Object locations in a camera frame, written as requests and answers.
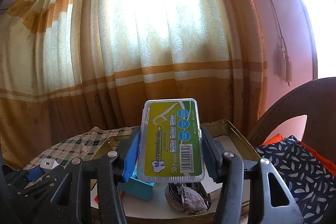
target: navy patterned fabric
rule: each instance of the navy patterned fabric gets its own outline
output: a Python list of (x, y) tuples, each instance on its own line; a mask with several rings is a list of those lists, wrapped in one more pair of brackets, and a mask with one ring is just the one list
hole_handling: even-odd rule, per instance
[(300, 208), (304, 223), (318, 223), (335, 198), (334, 176), (294, 136), (258, 146), (256, 150), (280, 173)]

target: curtain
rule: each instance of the curtain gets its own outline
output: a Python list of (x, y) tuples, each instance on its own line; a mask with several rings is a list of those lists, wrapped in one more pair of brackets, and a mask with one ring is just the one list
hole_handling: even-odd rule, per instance
[(0, 18), (5, 163), (94, 126), (138, 125), (149, 99), (195, 98), (201, 122), (246, 133), (263, 109), (265, 56), (261, 36), (241, 41), (231, 2), (18, 0)]

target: tassel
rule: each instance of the tassel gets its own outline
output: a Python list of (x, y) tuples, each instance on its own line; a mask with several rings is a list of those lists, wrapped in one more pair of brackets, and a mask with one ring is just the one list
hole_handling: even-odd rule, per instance
[(281, 80), (286, 80), (286, 56), (282, 47), (278, 47), (278, 76)]
[(290, 59), (288, 53), (287, 53), (286, 61), (287, 61), (287, 66), (286, 66), (287, 83), (289, 85), (289, 82), (293, 80), (293, 77), (292, 77), (293, 71), (292, 71), (292, 60)]
[(286, 44), (278, 47), (278, 77), (290, 86), (292, 81), (292, 61), (288, 55)]

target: barcode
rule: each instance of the barcode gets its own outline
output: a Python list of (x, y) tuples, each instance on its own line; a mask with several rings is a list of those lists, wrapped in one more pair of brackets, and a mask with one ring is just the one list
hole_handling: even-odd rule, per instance
[(194, 159), (193, 159), (193, 145), (180, 145), (180, 173), (193, 173)]

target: teal box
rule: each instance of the teal box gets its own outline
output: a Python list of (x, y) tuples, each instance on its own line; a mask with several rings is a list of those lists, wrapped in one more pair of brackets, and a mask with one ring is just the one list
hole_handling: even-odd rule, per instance
[(118, 182), (119, 190), (144, 200), (150, 200), (153, 195), (153, 186), (155, 183), (147, 183), (138, 179), (137, 167), (134, 168), (133, 175), (128, 182)]

